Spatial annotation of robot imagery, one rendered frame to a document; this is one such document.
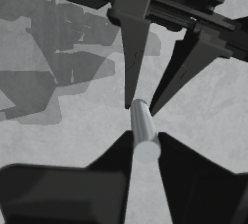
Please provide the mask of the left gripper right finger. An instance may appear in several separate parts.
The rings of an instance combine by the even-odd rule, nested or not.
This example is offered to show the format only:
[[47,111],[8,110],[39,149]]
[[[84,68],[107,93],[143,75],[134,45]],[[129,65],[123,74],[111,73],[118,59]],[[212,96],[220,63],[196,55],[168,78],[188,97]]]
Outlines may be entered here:
[[172,224],[244,223],[248,172],[235,174],[166,132],[158,132],[158,139],[158,166]]

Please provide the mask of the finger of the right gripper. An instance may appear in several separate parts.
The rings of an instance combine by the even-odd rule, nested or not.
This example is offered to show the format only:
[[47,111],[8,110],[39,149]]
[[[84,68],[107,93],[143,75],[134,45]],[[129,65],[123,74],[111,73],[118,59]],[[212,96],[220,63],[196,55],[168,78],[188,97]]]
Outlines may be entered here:
[[125,58],[125,109],[133,101],[151,21],[108,8],[107,18],[111,24],[121,27]]
[[200,38],[176,40],[171,59],[149,106],[151,116],[216,58],[230,59],[232,54],[232,51]]

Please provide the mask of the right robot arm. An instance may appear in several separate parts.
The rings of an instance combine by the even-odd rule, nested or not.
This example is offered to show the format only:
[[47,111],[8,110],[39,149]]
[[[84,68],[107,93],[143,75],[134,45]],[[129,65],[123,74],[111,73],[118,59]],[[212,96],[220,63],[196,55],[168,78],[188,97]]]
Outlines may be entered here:
[[[150,2],[150,4],[155,4],[155,3]],[[160,4],[155,4],[155,5],[158,5],[159,7],[163,7],[164,9],[166,9],[165,6],[160,6]],[[181,15],[185,15],[185,13],[181,13]],[[185,15],[185,16],[190,17],[190,15]],[[169,22],[162,21],[160,19],[157,19],[157,18],[154,18],[154,17],[151,17],[151,16],[149,16],[147,19],[151,20],[151,23],[155,23],[155,24],[161,25],[163,27],[166,27],[167,30],[170,30],[170,31],[173,31],[173,32],[179,32],[179,31],[181,31],[183,29],[183,27],[174,25],[174,24],[169,23]]]

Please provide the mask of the grey metal cylinder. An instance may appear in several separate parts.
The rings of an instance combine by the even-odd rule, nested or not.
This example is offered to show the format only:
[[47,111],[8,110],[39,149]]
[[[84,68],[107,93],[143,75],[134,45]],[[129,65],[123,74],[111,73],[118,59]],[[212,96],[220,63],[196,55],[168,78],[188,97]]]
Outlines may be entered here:
[[135,99],[130,106],[131,130],[134,134],[133,155],[143,164],[155,162],[161,153],[161,145],[147,103]]

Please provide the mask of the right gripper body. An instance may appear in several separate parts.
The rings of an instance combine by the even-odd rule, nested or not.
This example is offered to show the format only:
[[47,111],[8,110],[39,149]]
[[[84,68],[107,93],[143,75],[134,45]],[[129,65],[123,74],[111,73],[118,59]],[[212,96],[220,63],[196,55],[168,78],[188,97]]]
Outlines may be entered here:
[[[231,57],[248,63],[248,16],[232,20],[215,13],[215,7],[223,4],[225,0],[67,1],[96,10],[105,6],[109,2],[111,3],[111,8],[116,10],[120,10],[144,19],[147,19],[149,16],[155,17],[187,29],[183,39],[201,38],[212,42],[232,51],[233,54]],[[160,4],[160,6],[165,6],[166,9],[159,7],[158,5],[152,5],[150,2]],[[196,20],[186,17],[185,15],[181,15],[181,13],[190,15],[190,17],[195,17]]]

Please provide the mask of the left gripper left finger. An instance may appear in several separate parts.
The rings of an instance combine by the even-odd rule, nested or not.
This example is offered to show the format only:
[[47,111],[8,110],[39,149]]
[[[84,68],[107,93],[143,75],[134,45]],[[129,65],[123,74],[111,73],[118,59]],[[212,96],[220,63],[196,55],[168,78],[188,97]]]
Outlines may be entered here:
[[126,130],[85,168],[22,163],[0,168],[4,221],[23,215],[124,224],[133,149],[133,131]]

